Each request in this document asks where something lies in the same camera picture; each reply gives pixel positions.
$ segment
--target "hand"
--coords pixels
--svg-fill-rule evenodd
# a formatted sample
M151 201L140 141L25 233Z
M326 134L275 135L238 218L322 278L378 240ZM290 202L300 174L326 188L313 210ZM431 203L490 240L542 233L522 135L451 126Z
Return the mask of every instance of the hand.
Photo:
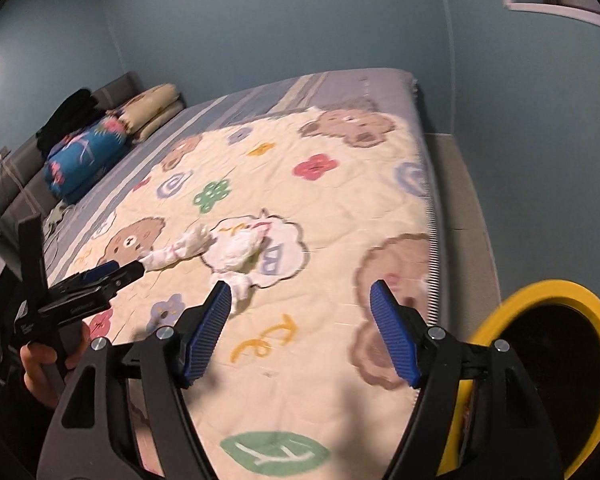
M82 322L82 340L77 351L69 356L64 364L67 370L73 370L77 367L82 354L87 349L90 340L89 327L85 322ZM40 365L50 365L56 362L58 355L56 351L46 345L40 343L29 343L20 349L20 358L24 367L24 384L27 390L35 399L44 404L46 407L54 410L58 405L58 396L53 386L49 383L45 373ZM71 372L64 378L69 380Z

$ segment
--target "yellow ring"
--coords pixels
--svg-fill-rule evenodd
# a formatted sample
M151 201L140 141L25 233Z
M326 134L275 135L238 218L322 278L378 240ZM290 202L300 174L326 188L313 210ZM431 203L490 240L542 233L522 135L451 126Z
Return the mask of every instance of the yellow ring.
M561 304L568 306L586 317L600 338L600 299L581 285L564 280L546 280L534 283L517 291L496 309L472 336L471 343L490 345L509 324L526 310L542 304ZM462 416L471 394L471 381L462 381L458 389L458 400L454 419L446 441L445 452L438 474L458 467L458 453ZM600 414L596 425L582 451L564 473L569 478L593 452L600 442Z

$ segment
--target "silver bolt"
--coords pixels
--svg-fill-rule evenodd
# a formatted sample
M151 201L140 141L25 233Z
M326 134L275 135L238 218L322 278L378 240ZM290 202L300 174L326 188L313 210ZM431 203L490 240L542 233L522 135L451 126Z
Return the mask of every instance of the silver bolt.
M93 348L96 352L98 350L102 350L107 345L106 337L97 337L93 341L91 341L91 348Z
M440 341L441 339L445 338L446 332L445 329L442 327L432 326L431 328L429 328L427 334L429 334L429 337L432 338L434 341Z
M509 343L507 343L506 341L504 341L504 339L496 339L495 343L493 343L493 345L496 347L496 350L498 352L508 352L509 349L511 348L511 345Z
M170 326L161 326L156 330L155 335L158 339L168 339L173 335L173 328Z

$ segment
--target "bed sheet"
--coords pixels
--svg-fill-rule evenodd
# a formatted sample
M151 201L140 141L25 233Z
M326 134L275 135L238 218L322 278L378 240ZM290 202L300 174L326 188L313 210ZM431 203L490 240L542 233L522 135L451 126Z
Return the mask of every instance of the bed sheet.
M203 223L202 256L148 272L88 320L114 343L173 324L210 291L238 230L266 226L254 284L204 377L184 396L219 478L381 478L416 393L397 377L368 306L384 279L441 322L444 267L414 80L389 69L319 73L188 108L82 200L47 246L54 282L126 264ZM160 472L141 385L132 418Z

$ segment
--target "tiled floor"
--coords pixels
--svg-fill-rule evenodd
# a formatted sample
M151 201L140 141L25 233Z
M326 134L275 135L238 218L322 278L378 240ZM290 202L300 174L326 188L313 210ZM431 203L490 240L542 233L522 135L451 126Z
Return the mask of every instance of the tiled floor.
M445 221L451 332L466 340L500 303L482 211L454 138L427 134Z

